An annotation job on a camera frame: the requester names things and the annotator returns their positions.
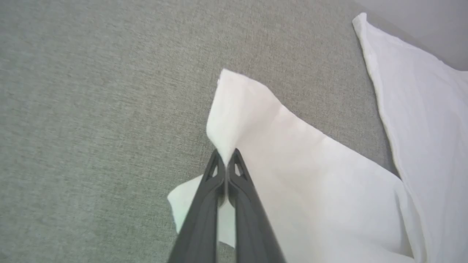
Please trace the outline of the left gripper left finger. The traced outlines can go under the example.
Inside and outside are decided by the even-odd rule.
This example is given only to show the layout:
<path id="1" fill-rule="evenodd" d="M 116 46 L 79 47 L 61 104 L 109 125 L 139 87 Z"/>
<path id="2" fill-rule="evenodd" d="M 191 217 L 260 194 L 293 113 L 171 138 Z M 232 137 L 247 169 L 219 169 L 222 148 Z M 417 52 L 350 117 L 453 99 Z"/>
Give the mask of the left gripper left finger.
<path id="1" fill-rule="evenodd" d="M 224 163 L 217 150 L 201 178 L 168 263 L 216 263 L 218 209 L 224 199 Z"/>

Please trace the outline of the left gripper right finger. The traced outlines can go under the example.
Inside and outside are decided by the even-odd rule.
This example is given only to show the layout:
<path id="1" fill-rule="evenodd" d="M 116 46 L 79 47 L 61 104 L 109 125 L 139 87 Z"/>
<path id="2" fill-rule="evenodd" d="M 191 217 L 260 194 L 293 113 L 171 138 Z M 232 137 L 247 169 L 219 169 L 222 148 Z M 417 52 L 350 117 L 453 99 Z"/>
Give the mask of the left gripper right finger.
<path id="1" fill-rule="evenodd" d="M 235 210 L 237 263 L 285 263 L 285 257 L 239 149 L 227 165 L 227 191 Z"/>

